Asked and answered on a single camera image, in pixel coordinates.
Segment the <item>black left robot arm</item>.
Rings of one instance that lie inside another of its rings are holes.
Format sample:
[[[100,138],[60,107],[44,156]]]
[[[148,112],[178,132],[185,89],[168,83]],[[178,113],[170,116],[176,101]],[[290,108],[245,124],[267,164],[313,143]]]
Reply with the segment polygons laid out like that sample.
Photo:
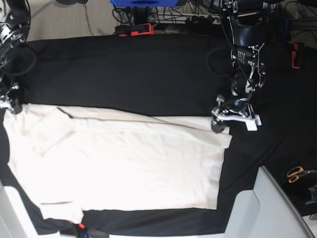
[[[251,97],[265,82],[265,64],[260,51],[265,44],[266,10],[264,0],[220,0],[219,20],[231,49],[233,81],[230,92],[218,95],[212,109],[211,129],[223,132],[228,122],[243,122],[248,131],[256,131],[262,122],[255,114]]]

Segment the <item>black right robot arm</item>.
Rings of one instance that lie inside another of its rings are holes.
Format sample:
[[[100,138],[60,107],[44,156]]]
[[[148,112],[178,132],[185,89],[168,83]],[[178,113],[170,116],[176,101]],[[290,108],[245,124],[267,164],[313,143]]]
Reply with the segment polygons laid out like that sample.
[[[37,61],[35,50],[26,44],[31,28],[31,9],[27,0],[2,0],[0,2],[0,108],[12,114],[22,111],[16,77],[27,74]],[[30,55],[25,69],[14,70],[17,56]]]

